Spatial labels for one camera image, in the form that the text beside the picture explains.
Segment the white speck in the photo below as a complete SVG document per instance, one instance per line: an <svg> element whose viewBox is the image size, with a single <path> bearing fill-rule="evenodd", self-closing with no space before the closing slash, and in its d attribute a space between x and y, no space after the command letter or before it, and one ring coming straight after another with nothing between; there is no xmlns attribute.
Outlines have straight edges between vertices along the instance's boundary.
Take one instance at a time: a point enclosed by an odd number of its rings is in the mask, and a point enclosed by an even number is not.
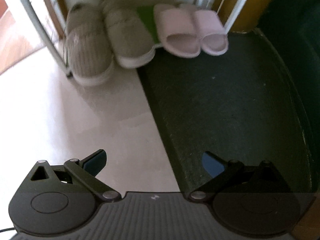
<svg viewBox="0 0 320 240"><path fill-rule="evenodd" d="M157 200L158 198L160 198L158 195L154 195L151 197L153 200Z"/></svg>

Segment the white metal rack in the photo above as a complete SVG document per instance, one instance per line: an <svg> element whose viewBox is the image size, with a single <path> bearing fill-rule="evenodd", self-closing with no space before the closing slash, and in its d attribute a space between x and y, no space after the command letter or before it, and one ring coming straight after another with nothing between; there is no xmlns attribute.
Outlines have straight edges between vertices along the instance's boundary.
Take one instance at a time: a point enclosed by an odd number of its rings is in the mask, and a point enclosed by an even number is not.
<svg viewBox="0 0 320 240"><path fill-rule="evenodd" d="M58 66L63 70L63 72L66 75L70 75L70 68L66 66L63 58L61 57L59 52L56 50L55 46L52 44L51 38L47 35L47 32L43 28L39 18L37 17L31 3L30 3L30 0L20 0L20 1L22 3L23 7L25 8L31 22L33 23L36 31L39 33L39 36L41 37L44 44L49 49L50 53L52 54L53 58L57 62ZM194 3L198 6L201 6L201 7L210 8L213 1L214 0L194 0ZM226 21L226 23L224 25L224 29L225 29L226 34L230 31L232 25L234 24L236 18L240 14L246 1L247 0L237 0L228 20ZM219 6L219 10L220 10L223 2L224 2L224 0L221 1L221 4Z"/></svg>

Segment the green object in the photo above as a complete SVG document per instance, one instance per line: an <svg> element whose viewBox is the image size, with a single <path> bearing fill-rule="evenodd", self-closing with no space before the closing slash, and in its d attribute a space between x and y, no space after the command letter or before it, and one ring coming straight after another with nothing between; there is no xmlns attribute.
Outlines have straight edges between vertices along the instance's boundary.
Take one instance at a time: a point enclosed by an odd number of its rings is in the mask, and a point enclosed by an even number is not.
<svg viewBox="0 0 320 240"><path fill-rule="evenodd" d="M259 35L228 38L222 56L185 59L157 49L138 69L180 190L211 179L202 167L210 151L245 165L270 160L293 191L310 191L309 150L297 115L303 107L285 66Z"/></svg>
<svg viewBox="0 0 320 240"><path fill-rule="evenodd" d="M307 114L297 112L310 149L316 191L320 173L320 0L273 0L259 28L288 67Z"/></svg>
<svg viewBox="0 0 320 240"><path fill-rule="evenodd" d="M141 6L137 8L137 13L142 22L151 33L155 44L160 43L157 35L157 28L153 17L153 6Z"/></svg>

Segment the pink slipper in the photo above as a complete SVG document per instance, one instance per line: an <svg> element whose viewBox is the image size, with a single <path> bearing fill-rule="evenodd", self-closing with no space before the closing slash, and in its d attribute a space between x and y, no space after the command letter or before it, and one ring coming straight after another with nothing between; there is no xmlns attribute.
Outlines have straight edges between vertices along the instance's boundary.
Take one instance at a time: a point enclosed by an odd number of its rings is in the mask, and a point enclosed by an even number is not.
<svg viewBox="0 0 320 240"><path fill-rule="evenodd" d="M228 50L228 35L216 12L198 9L192 4L181 4L181 9L191 13L197 28L202 50L213 56L222 55Z"/></svg>
<svg viewBox="0 0 320 240"><path fill-rule="evenodd" d="M153 12L158 37L165 50L184 58L200 54L199 39L189 12L169 4L157 4Z"/></svg>

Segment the dark floor mat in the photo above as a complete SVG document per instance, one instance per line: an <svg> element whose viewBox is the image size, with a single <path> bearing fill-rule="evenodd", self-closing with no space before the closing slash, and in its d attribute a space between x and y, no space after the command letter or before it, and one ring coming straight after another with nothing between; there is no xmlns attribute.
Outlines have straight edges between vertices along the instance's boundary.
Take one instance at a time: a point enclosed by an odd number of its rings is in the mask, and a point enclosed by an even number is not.
<svg viewBox="0 0 320 240"><path fill-rule="evenodd" d="M201 156L211 151L246 165L271 160L293 191L309 191L309 151L277 57L255 34L230 35L229 43L219 57L158 49L138 69L180 189L210 179Z"/></svg>

